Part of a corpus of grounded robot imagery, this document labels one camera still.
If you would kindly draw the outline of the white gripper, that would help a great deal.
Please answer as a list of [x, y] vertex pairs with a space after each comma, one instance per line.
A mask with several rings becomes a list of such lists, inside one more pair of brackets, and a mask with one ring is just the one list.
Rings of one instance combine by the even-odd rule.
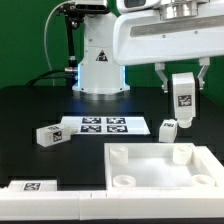
[[158, 11], [147, 10], [121, 15], [114, 26], [113, 53], [120, 65], [156, 63], [155, 72], [168, 92], [165, 63], [199, 59], [199, 88], [210, 58], [224, 55], [224, 6], [200, 6], [194, 18], [160, 19]]

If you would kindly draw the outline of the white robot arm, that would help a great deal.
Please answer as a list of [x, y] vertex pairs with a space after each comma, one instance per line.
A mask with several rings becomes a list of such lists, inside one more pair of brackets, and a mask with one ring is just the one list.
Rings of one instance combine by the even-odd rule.
[[224, 55], [224, 0], [73, 0], [84, 19], [84, 58], [77, 89], [116, 94], [128, 89], [122, 68]]

